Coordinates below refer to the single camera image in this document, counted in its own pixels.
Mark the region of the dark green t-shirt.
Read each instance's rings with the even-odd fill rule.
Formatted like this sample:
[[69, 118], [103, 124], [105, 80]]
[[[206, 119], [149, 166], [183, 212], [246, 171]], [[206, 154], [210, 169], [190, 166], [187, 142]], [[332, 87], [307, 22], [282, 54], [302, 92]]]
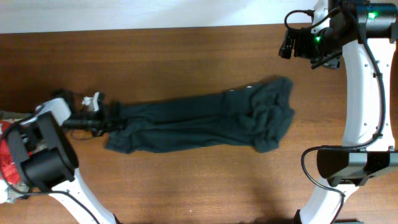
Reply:
[[203, 96], [120, 107], [125, 127], [109, 134], [105, 148], [166, 153], [216, 145], [251, 146], [269, 152], [292, 124], [293, 83], [265, 83]]

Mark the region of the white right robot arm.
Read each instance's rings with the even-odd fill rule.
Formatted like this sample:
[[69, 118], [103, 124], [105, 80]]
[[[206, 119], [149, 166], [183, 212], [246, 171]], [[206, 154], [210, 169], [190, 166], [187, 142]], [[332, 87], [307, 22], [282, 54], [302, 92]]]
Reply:
[[370, 1], [318, 1], [310, 27], [288, 27], [279, 54], [308, 59], [313, 68], [346, 68], [343, 142], [317, 146], [320, 178], [294, 223], [336, 223], [350, 195], [374, 177], [397, 170], [390, 122], [391, 63], [397, 42], [397, 6]]

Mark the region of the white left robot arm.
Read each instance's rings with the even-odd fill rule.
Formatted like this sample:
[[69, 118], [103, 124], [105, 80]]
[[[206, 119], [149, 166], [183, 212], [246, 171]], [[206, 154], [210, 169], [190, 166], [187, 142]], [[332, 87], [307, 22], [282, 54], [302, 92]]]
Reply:
[[1, 202], [48, 195], [78, 223], [119, 223], [91, 192], [65, 131], [104, 127], [103, 94], [85, 96], [79, 113], [75, 93], [56, 90], [31, 113], [1, 112]]

